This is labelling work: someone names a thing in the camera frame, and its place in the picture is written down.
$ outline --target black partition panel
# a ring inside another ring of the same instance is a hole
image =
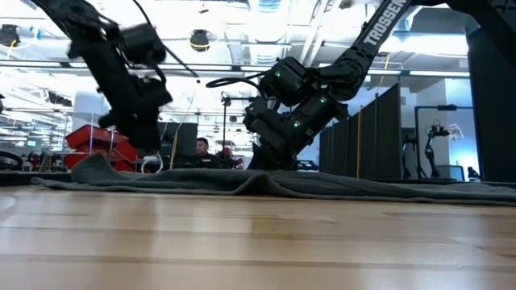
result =
[[[319,171],[350,177],[358,173],[364,179],[401,179],[400,99],[400,86],[396,84],[360,114],[321,133]]]
[[[376,102],[372,101],[361,111],[360,116],[360,178],[375,178],[376,175]]]
[[[334,174],[341,176],[347,175],[347,125],[348,122],[338,122],[332,128]]]
[[[346,176],[356,177],[356,154],[358,140],[358,114],[349,118],[347,125]]]
[[[377,174],[379,179],[402,178],[401,86],[391,87],[377,99]]]
[[[483,29],[467,35],[476,145],[485,181],[515,182],[516,66],[507,63]]]
[[[319,171],[334,174],[333,156],[333,127],[326,128],[319,136]]]

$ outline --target ceiling light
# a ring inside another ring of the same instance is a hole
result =
[[[469,72],[410,71],[410,75],[421,77],[469,77]]]
[[[208,70],[208,71],[231,71],[230,65],[202,65],[202,64],[187,64],[193,70]],[[180,64],[160,64],[162,69],[184,70],[185,67]]]
[[[368,71],[370,76],[398,76],[400,74],[402,74],[402,71],[393,69],[369,69]]]
[[[6,111],[10,111],[10,112],[24,112],[24,113],[28,113],[28,112],[37,112],[37,113],[66,113],[66,112],[73,112],[73,109],[56,109],[56,110],[52,110],[52,109],[20,109],[20,108],[6,108]]]
[[[269,69],[271,69],[271,67],[269,67],[269,66],[263,66],[263,65],[243,66],[243,67],[240,67],[240,70],[242,70],[243,72],[266,72],[266,71],[268,71]]]
[[[72,68],[87,68],[86,63],[69,63]]]
[[[62,67],[60,63],[55,61],[25,61],[25,60],[0,60],[0,66],[14,67],[37,67],[37,68],[57,68]]]
[[[25,137],[0,137],[2,141],[27,141]]]

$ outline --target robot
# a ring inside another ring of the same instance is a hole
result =
[[[33,2],[70,38],[69,58],[82,57],[111,104],[112,110],[99,125],[116,126],[139,149],[159,150],[159,107],[171,102],[172,97],[165,88],[166,79],[158,64],[164,61],[166,52],[172,52],[160,41],[150,20],[120,30],[114,21],[85,0]],[[342,102],[355,97],[380,46],[409,7],[443,3],[471,15],[507,60],[516,63],[515,33],[487,0],[384,0],[364,24],[355,43],[333,65],[305,68],[293,57],[287,57],[263,74],[258,86],[264,98],[257,98],[246,108],[243,121],[249,131],[260,136],[260,144],[253,144],[255,155],[249,168],[295,169],[298,153],[313,142],[330,120],[348,117],[347,105]],[[128,66],[142,65],[155,69],[160,78],[139,78],[127,70]],[[237,81],[250,82],[248,78]],[[225,80],[218,84],[230,83]],[[268,99],[263,94],[296,108],[288,114],[279,114],[268,108]]]

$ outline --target wooden surface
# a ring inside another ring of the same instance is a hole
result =
[[[516,209],[0,189],[1,289],[516,289]]]

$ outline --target yellow cable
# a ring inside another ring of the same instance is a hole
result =
[[[174,135],[174,144],[172,145],[172,152],[170,153],[170,168],[173,168],[174,165],[174,157],[176,157],[176,151],[177,151],[177,140],[179,139],[179,130],[181,129],[181,124],[179,123],[179,126],[177,127],[176,134]]]
[[[387,54],[387,60],[385,60],[385,67],[384,67],[384,69],[387,69],[387,67],[389,66],[389,59],[390,59],[390,53],[389,53],[389,54]],[[378,87],[377,87],[377,93],[378,93],[378,91],[380,90],[380,87],[381,87],[381,85],[382,85],[383,83],[384,83],[384,76],[381,76],[381,78],[380,78],[380,84],[379,84],[379,85],[378,85]]]
[[[362,108],[358,111],[358,134],[356,136],[356,178],[360,178],[360,141],[361,141],[361,128],[362,128]]]
[[[15,46],[15,44],[16,44],[16,39],[10,43],[9,51],[7,51],[7,58],[10,58],[10,53],[13,52],[13,47]]]

